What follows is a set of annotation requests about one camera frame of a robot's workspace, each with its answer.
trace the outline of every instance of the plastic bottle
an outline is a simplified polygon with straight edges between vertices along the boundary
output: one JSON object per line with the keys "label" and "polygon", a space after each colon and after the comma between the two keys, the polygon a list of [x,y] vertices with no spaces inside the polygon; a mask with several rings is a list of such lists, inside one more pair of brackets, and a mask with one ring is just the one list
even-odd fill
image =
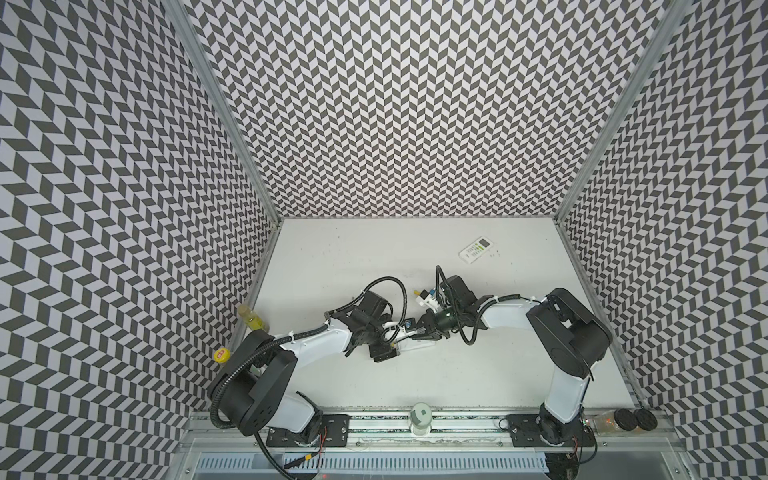
{"label": "plastic bottle", "polygon": [[251,330],[265,329],[262,319],[245,303],[237,307],[237,314]]}
{"label": "plastic bottle", "polygon": [[424,436],[432,431],[432,409],[424,402],[413,406],[409,415],[411,433],[416,436]]}

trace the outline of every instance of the yellow liquid bottle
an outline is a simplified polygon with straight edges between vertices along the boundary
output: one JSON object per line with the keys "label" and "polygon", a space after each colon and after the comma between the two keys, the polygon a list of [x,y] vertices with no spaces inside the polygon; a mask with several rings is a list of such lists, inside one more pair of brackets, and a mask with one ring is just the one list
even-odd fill
{"label": "yellow liquid bottle", "polygon": [[243,319],[251,330],[264,329],[264,322],[261,318],[249,308],[245,303],[237,307],[237,314]]}

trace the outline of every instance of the black round lid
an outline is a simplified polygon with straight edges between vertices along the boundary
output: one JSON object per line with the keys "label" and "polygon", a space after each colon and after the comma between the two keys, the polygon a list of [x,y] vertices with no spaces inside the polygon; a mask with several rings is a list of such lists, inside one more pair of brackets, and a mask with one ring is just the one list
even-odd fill
{"label": "black round lid", "polygon": [[637,418],[637,426],[643,430],[650,431],[659,426],[656,416],[648,409],[637,409],[634,411],[634,416]]}
{"label": "black round lid", "polygon": [[627,409],[615,410],[614,420],[616,425],[619,425],[622,430],[630,431],[637,428],[637,417]]}

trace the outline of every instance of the chevron patterned wall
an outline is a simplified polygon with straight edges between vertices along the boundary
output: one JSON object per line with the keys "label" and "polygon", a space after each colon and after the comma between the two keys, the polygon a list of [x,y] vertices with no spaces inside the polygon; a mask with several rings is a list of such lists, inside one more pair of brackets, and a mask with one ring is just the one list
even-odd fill
{"label": "chevron patterned wall", "polygon": [[687,16],[565,225],[704,478],[766,478],[768,8]]}
{"label": "chevron patterned wall", "polygon": [[552,214],[668,0],[184,0],[282,215]]}
{"label": "chevron patterned wall", "polygon": [[0,1],[0,477],[163,475],[263,248],[249,190],[156,0]]}

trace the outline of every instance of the glass jar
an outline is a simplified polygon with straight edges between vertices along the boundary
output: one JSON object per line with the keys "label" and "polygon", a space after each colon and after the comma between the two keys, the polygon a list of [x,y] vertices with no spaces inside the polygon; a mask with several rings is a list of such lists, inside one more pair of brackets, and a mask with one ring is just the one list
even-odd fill
{"label": "glass jar", "polygon": [[626,433],[637,428],[637,417],[627,409],[611,410],[590,419],[589,426],[599,434]]}

